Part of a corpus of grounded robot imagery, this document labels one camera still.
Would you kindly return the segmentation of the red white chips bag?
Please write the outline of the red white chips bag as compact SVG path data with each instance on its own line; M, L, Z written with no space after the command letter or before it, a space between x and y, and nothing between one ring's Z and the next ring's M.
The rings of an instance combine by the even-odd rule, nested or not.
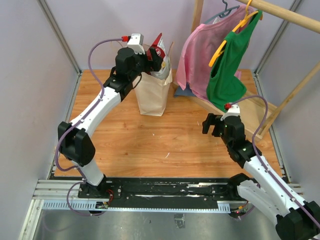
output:
M170 59L164 44L163 34L160 33L148 48L147 59L152 61L150 74L160 80L165 80L170 72Z

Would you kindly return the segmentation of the brown paper bag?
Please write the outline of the brown paper bag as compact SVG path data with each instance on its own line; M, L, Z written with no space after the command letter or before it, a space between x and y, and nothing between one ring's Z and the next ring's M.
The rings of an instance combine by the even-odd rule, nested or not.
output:
M131 73L133 59L130 54L134 50L129 47L121 48L115 58L115 66L111 69L109 78L103 84L120 94L123 100L131 90L135 91L140 114L157 116L163 115L170 84L173 80L171 62L169 75L161 80L150 74L150 72Z

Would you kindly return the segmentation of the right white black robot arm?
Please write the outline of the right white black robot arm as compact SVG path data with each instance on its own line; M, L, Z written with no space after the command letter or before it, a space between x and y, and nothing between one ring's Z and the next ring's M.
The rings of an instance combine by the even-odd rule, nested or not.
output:
M249 201L274 225L282 240L311 240L320 233L320 207L306 201L273 170L262 152L246 138L245 127L239 116L210 113L202 123L207 134L220 137L230 158L253 179L239 173L228 180L227 196Z

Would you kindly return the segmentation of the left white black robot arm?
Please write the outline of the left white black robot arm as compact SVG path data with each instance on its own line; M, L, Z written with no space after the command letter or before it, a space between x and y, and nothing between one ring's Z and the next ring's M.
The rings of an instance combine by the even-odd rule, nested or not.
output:
M143 73L160 71L163 60L163 51L155 46L145 54L135 53L131 47L121 48L115 57L115 66L94 101L70 123L59 124L58 151L80 172L81 188L89 190L90 195L102 198L110 192L106 176L95 161L93 133L107 114L135 88L136 78L141 79Z

